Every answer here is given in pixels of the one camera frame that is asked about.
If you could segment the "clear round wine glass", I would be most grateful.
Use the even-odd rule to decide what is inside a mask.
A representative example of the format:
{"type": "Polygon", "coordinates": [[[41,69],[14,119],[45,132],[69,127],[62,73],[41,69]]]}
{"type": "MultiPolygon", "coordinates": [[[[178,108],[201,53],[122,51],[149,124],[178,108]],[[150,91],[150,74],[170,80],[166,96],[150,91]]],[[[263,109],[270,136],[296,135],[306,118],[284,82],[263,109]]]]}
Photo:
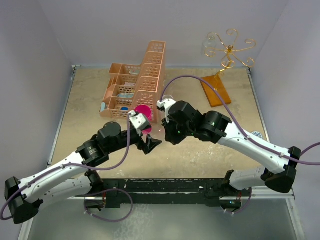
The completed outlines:
{"type": "Polygon", "coordinates": [[[166,99],[171,99],[171,100],[173,100],[174,98],[173,98],[172,95],[166,94],[166,95],[164,95],[164,96],[162,97],[162,100],[166,100],[166,99]]]}

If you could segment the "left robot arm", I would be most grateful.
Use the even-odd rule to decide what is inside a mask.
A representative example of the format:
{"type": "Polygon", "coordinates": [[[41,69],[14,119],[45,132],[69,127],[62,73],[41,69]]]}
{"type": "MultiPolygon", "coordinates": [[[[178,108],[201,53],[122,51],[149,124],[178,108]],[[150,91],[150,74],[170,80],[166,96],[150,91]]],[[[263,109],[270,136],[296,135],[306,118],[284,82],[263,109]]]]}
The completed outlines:
{"type": "Polygon", "coordinates": [[[5,181],[5,204],[0,213],[9,209],[10,216],[1,215],[2,221],[24,223],[35,217],[40,208],[53,202],[76,196],[98,196],[107,191],[98,172],[100,165],[109,160],[110,154],[124,149],[119,163],[105,168],[116,169],[126,159],[130,147],[135,145],[144,154],[149,154],[162,143],[149,134],[143,139],[140,127],[130,122],[122,130],[117,122],[108,122],[97,134],[60,162],[30,177],[11,177],[5,181]]]}

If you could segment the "pink wine glass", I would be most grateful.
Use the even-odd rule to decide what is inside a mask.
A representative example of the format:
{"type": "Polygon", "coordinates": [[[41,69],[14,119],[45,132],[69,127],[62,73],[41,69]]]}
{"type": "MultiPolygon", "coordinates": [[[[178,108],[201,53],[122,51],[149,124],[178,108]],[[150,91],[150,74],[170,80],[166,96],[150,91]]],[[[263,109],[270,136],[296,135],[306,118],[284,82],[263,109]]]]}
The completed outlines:
{"type": "MultiPolygon", "coordinates": [[[[148,121],[151,120],[151,116],[152,116],[152,111],[151,108],[147,105],[138,105],[135,107],[134,109],[136,112],[138,112],[139,114],[142,114],[144,116],[144,118],[148,121]]],[[[142,133],[144,135],[150,134],[152,131],[152,126],[149,123],[149,126],[147,128],[145,128],[144,130],[142,130],[142,133]]]]}

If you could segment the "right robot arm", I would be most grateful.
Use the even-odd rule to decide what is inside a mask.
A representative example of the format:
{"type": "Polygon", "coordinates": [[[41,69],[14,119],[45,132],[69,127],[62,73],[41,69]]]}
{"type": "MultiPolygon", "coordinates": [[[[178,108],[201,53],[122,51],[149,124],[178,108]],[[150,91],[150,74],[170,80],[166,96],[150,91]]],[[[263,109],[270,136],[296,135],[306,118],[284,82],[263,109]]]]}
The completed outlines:
{"type": "Polygon", "coordinates": [[[266,186],[278,193],[288,193],[295,181],[296,161],[301,150],[273,145],[245,130],[241,131],[229,117],[209,111],[201,114],[188,102],[165,99],[157,102],[157,109],[164,112],[162,126],[165,140],[173,145],[187,137],[231,148],[260,166],[244,171],[229,170],[222,183],[228,196],[251,187],[266,186]]]}

